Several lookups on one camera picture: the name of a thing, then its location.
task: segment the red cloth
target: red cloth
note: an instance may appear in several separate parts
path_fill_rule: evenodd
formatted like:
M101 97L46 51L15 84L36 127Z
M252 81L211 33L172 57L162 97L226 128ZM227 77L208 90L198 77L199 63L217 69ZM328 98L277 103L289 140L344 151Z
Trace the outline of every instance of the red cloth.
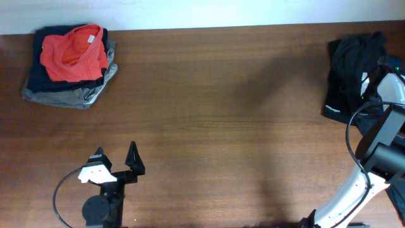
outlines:
M103 28L98 25L77 27L66 35L47 35L42 43L40 63L54 82L96 80L108 67Z

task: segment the folded clothes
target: folded clothes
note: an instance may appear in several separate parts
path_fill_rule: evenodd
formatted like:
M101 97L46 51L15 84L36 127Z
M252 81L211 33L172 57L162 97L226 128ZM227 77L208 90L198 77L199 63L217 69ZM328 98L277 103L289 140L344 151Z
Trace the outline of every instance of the folded clothes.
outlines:
M107 68L107 57L101 41L103 28L84 25L65 35L47 35L42 43L40 63L53 82L97 80Z
M104 84L88 89L75 89L61 92L33 92L27 86L22 89L23 99L37 102L43 105L58 106L64 108L88 109L95 102L108 81L115 75L118 67L113 63L115 55L115 41L107 41L108 69L104 74Z
M33 41L33 59L32 67L30 70L30 76L27 83L27 88L32 92L60 92L60 91L73 91L81 88L95 88L104 84L104 77L97 80L83 80L80 82L53 82L47 72L45 67L40 63L40 56L42 52L42 42L47 35L65 35L71 30L83 25L64 25L64 26L52 26L44 27L37 30L34 34ZM103 29L102 42L104 44L104 52L107 53L107 38L108 31ZM106 69L103 68L101 73L104 75Z

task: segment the wooden table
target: wooden table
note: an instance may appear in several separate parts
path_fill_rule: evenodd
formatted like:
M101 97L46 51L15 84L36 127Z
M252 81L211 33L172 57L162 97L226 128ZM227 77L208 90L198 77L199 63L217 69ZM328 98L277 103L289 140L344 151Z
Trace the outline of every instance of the wooden table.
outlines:
M242 227L295 222L350 173L345 125L321 115L327 42L382 30L405 58L405 22L110 32L118 73L86 111L22 100L32 35L0 36L0 227L62 227L60 179L98 146L126 170L131 140L146 175L126 187L123 225ZM360 135L353 131L355 145ZM84 227L98 188L75 177L58 210ZM400 227L385 192L353 220Z

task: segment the black cable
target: black cable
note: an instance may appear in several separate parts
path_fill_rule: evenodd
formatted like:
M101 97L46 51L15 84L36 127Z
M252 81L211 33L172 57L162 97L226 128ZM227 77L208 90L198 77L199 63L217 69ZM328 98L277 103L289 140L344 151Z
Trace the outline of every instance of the black cable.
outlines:
M370 189L372 188L371 186L371 180L370 177L368 176L367 171L365 170L365 168L362 166L362 164L360 163L360 161L356 158L356 155L353 153L352 147L350 146L350 126L352 124L352 121L354 120L354 118L356 117L356 115L363 109L365 108L369 108L369 107L373 107L373 106L380 106L380 105L392 105L392 106L399 106L402 108L405 108L405 104L401 104L401 103L395 103L395 102L390 102L390 101L382 101L382 102L377 102L377 103L366 103L363 106L361 106L360 108L358 108L353 114L352 117L350 118L349 123L347 124L346 127L346 145L347 145L347 149L349 150L350 155L352 156L354 162L356 162L357 166L360 168L361 172L364 173L364 175L366 176L367 179L367 187L366 187L366 192L364 193L363 197L360 199L359 203L356 204L356 206L354 206L354 208L345 216L343 217L343 219L341 221L339 221L338 223L336 223L334 226L332 226L331 228L337 227L338 225L340 225L341 223L343 223L362 203L363 201L366 199L368 193L370 192Z
M63 225L65 225L66 227L69 228L73 228L70 225L68 225L61 217L61 215L58 213L58 210L56 209L56 193L58 192L59 187L64 183L65 180L67 180L69 177L71 177L73 174L79 172L82 170L83 167L80 167L72 172L70 172L70 174L66 175L66 177L64 177L59 184L56 186L55 191L53 192L53 198L52 198L52 204L53 204L53 211L55 212L57 218L62 222Z

